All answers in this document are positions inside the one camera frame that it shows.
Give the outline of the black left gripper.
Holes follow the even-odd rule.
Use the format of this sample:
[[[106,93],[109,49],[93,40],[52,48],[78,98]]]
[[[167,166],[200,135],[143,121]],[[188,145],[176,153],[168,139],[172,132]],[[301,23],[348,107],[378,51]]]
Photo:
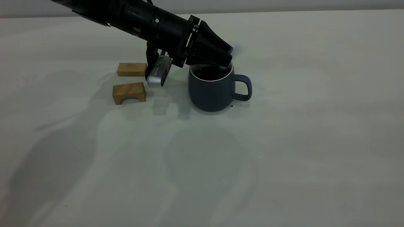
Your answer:
[[[231,53],[233,47],[221,39],[213,30],[208,26],[205,21],[191,15],[186,21],[183,29],[183,34],[180,39],[178,66],[183,68],[184,65],[212,65],[227,67],[232,60]],[[194,42],[196,37],[203,38],[205,43],[210,43],[211,48],[197,48],[194,50]]]

